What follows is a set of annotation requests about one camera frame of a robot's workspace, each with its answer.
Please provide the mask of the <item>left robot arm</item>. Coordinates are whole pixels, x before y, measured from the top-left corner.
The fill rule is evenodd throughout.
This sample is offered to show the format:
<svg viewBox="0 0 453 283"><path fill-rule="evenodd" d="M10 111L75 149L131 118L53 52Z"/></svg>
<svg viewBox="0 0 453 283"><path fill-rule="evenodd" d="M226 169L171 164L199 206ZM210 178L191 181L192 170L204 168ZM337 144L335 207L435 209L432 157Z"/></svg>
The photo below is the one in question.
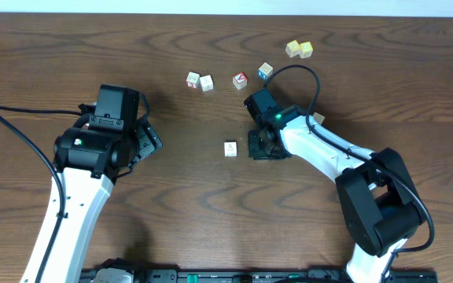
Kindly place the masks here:
<svg viewBox="0 0 453 283"><path fill-rule="evenodd" d="M95 105L54 142L50 200L23 282L77 282L98 216L119 178L161 149L148 121L138 114L143 93L103 84Z"/></svg>

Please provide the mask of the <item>wooden A block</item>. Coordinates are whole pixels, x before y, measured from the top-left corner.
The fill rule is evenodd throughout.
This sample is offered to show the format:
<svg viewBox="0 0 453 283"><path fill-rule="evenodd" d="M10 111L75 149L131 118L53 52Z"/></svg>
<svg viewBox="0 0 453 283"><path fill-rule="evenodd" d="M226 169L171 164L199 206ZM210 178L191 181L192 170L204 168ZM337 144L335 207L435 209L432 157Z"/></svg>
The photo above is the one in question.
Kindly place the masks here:
<svg viewBox="0 0 453 283"><path fill-rule="evenodd" d="M233 157L238 154L237 142L226 141L224 144L224 156Z"/></svg>

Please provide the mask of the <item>wooden block with M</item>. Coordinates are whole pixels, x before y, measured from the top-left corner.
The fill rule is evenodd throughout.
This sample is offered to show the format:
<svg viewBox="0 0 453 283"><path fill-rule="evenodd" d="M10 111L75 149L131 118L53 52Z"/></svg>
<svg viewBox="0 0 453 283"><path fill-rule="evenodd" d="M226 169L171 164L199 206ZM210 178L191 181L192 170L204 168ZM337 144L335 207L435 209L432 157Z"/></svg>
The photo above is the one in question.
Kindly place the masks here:
<svg viewBox="0 0 453 283"><path fill-rule="evenodd" d="M322 123L324 122L325 116L315 112L313 114L313 118L319 125L322 125Z"/></svg>

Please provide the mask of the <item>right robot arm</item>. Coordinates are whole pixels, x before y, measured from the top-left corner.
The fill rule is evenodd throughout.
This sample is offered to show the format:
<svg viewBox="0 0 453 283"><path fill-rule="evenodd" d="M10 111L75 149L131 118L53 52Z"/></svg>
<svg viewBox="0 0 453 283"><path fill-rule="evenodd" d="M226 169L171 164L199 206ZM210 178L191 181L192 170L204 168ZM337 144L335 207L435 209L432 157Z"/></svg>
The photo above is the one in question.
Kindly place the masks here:
<svg viewBox="0 0 453 283"><path fill-rule="evenodd" d="M298 156L327 176L337 194L347 230L355 242L345 268L354 282L384 282L407 240L429 221L398 152L378 153L336 136L296 105L283 108L267 89L244 105L257 125L249 132L254 160Z"/></svg>

